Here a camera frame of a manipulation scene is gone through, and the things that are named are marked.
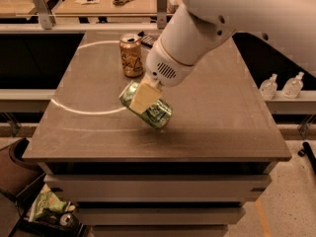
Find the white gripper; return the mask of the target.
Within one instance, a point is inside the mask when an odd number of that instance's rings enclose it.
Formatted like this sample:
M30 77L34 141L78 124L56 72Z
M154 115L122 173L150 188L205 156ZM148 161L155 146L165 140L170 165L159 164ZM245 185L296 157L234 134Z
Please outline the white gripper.
M146 74L154 82L174 87L184 81L193 71L192 66L179 63L165 50L160 39L154 42L145 62ZM136 113L142 114L155 104L162 93L159 89L141 81L132 97L129 107Z

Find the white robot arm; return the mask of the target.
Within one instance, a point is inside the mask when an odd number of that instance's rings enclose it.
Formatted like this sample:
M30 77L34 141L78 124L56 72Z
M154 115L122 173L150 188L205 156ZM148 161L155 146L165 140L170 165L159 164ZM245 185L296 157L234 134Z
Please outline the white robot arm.
M149 51L130 108L144 113L233 34L253 34L316 73L316 0L182 0Z

